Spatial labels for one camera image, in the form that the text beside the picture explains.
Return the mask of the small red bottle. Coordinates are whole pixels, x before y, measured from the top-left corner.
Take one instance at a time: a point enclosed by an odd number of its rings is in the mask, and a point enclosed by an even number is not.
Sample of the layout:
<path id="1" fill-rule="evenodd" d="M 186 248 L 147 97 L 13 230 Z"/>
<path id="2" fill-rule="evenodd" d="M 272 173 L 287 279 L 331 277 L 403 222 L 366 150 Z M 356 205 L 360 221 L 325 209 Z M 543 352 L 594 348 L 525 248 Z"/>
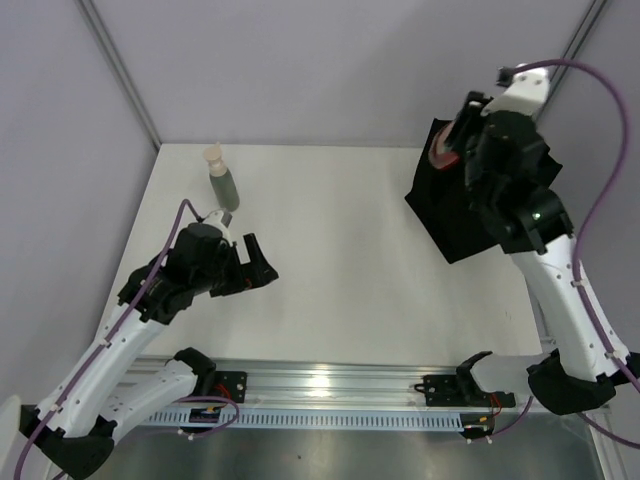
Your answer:
<path id="1" fill-rule="evenodd" d="M 459 155 L 447 145 L 452 128 L 452 122 L 442 127 L 434 136 L 429 149 L 429 161 L 435 169 L 440 171 L 453 167 L 459 161 Z"/>

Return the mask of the grey bottle beige pump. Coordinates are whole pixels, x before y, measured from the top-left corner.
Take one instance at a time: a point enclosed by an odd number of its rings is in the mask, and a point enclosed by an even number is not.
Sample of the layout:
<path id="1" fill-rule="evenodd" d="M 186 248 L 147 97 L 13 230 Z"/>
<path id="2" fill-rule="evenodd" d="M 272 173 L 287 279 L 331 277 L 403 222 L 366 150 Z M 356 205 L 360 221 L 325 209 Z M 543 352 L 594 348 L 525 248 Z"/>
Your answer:
<path id="1" fill-rule="evenodd" d="M 209 181 L 220 207 L 229 212 L 236 211 L 240 206 L 240 198 L 232 172 L 223 159 L 220 143 L 206 148 L 203 158 L 207 163 Z"/>

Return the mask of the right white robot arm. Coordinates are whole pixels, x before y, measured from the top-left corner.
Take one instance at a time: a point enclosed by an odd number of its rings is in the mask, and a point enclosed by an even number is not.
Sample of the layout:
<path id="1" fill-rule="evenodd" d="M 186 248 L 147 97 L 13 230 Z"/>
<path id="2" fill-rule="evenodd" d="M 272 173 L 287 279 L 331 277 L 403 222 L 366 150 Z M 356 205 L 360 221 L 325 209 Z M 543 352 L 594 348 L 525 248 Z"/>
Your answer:
<path id="1" fill-rule="evenodd" d="M 574 228 L 539 172 L 549 147 L 527 114 L 483 108 L 467 95 L 445 141 L 464 166 L 469 208 L 518 267 L 556 341 L 547 355 L 481 352 L 458 367 L 457 396 L 478 404 L 490 393 L 534 397 L 562 416 L 595 410 L 617 386 L 639 377 L 639 356 L 608 325 L 581 263 Z"/>

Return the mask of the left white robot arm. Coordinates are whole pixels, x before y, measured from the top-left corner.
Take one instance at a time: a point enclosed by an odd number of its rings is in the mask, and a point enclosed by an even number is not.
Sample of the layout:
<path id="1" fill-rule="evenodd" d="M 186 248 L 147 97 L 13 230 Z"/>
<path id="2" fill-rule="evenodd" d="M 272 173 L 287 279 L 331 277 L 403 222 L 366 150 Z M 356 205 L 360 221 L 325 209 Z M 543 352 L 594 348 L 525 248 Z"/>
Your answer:
<path id="1" fill-rule="evenodd" d="M 167 245 L 135 270 L 118 294 L 102 333 L 48 397 L 21 408 L 19 430 L 71 479 L 86 479 L 136 426 L 179 401 L 232 404 L 219 389 L 215 363 L 189 347 L 178 351 L 150 380 L 126 394 L 115 387 L 139 354 L 196 296 L 243 293 L 277 280 L 256 236 L 243 241 L 242 262 L 223 224 L 194 222 L 171 231 Z"/>

